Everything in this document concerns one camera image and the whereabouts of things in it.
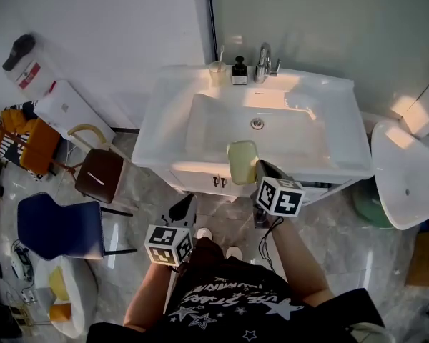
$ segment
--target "sink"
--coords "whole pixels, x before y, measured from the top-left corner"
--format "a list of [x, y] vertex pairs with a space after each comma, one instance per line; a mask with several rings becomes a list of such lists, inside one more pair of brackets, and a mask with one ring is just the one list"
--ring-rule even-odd
[[256, 84], [253, 71], [249, 66], [246, 86], [213, 86], [206, 66], [164, 69], [132, 161], [228, 176], [227, 145], [252, 140], [261, 159], [288, 174], [325, 176], [313, 182], [373, 175], [352, 81], [282, 69]]
[[229, 143], [241, 140], [256, 143], [263, 159], [298, 157], [315, 165], [330, 161], [321, 106], [305, 93], [228, 87], [222, 93], [194, 95], [188, 154], [224, 155]]

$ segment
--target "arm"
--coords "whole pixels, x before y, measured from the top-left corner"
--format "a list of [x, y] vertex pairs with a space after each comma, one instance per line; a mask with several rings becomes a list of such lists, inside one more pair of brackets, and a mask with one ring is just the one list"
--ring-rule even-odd
[[298, 298], [316, 307], [334, 297], [326, 277], [292, 222], [285, 218], [272, 230], [287, 283]]
[[124, 318], [124, 326], [144, 332], [164, 314], [165, 300], [172, 270], [162, 264], [151, 263]]

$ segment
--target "chair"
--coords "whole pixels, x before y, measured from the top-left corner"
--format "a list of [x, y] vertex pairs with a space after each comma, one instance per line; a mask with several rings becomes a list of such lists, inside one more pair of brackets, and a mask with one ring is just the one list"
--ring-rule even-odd
[[59, 206], [47, 193], [22, 199], [17, 207], [17, 233], [23, 245], [45, 260], [59, 255], [101, 259], [105, 255], [126, 254], [137, 249], [105, 251], [102, 211], [131, 216], [92, 201]]
[[[34, 113], [35, 103], [36, 102], [28, 101], [20, 105], [11, 106], [9, 109], [2, 111], [1, 118], [3, 123], [1, 127], [14, 135], [16, 135], [17, 129], [9, 114], [10, 111], [20, 111], [21, 120], [24, 121], [24, 123], [30, 123], [32, 121], [34, 124], [28, 128], [29, 131], [26, 133], [27, 136], [22, 136], [24, 135], [23, 132], [20, 132], [21, 136], [19, 136], [20, 139], [26, 138], [25, 143], [29, 146], [20, 149], [19, 144], [16, 144], [15, 148], [11, 145], [9, 151], [6, 151], [6, 149], [10, 148], [10, 144], [15, 141], [15, 138], [10, 137], [0, 128], [0, 153], [3, 157], [11, 160], [11, 162], [16, 163], [16, 165], [20, 165], [36, 174], [46, 175], [51, 171], [51, 158], [57, 149], [60, 134]], [[17, 157], [16, 160], [14, 160], [14, 152], [12, 149], [15, 149], [14, 151], [17, 151], [17, 153], [21, 152], [21, 156]]]
[[[99, 138], [103, 149], [92, 148], [92, 145], [88, 144], [77, 134], [78, 131], [84, 130], [93, 131]], [[77, 141], [91, 149], [82, 163], [73, 166], [73, 168], [81, 167], [75, 181], [75, 189], [97, 201], [104, 203], [112, 203], [114, 201], [122, 206], [137, 209], [137, 207], [130, 207], [126, 202], [120, 202], [119, 197], [116, 196], [124, 160], [135, 166], [147, 177], [149, 176], [148, 173], [133, 164], [115, 145], [107, 142], [103, 133], [91, 124], [80, 124], [69, 130], [67, 134], [73, 136]]]
[[30, 137], [27, 139], [27, 141], [23, 141], [20, 137], [12, 134], [2, 125], [0, 125], [0, 132], [3, 132], [1, 135], [6, 135], [16, 142], [17, 145], [22, 149], [21, 162], [18, 165], [24, 166], [28, 170], [32, 170], [37, 174], [44, 175], [48, 172], [50, 165], [55, 164], [67, 170], [73, 176], [75, 169], [51, 158], [57, 143], [59, 142], [60, 135], [49, 126], [48, 128], [51, 131], [44, 131], [46, 128], [45, 126], [47, 126], [47, 124], [45, 124], [41, 119], [36, 120], [36, 125], [34, 128], [42, 128], [42, 130], [38, 130], [38, 134], [34, 134], [33, 136], [31, 135], [32, 141], [30, 141]]

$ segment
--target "soap dispenser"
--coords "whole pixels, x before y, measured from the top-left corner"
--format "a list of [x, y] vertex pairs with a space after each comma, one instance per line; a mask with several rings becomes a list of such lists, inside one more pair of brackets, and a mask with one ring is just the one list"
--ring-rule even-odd
[[237, 62], [232, 66], [232, 84], [234, 85], [246, 85], [248, 84], [248, 67], [243, 64], [243, 57], [235, 57]]

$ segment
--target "brown chair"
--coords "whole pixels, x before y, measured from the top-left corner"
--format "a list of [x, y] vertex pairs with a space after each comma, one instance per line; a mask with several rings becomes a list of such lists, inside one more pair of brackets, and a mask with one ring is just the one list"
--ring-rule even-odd
[[[99, 137], [102, 146], [106, 149], [94, 149], [92, 145], [84, 141], [77, 134], [78, 131], [84, 130], [93, 131]], [[74, 166], [75, 168], [78, 166], [81, 167], [75, 181], [75, 189], [100, 202], [108, 204], [115, 202], [127, 208], [138, 209], [136, 206], [130, 206], [125, 202], [121, 202], [119, 197], [116, 196], [124, 167], [124, 160], [135, 166], [132, 161], [115, 145], [107, 142], [103, 133], [91, 124], [80, 124], [68, 131], [67, 134], [73, 136], [76, 140], [91, 149], [84, 161]], [[139, 170], [147, 177], [149, 176], [142, 169]]]

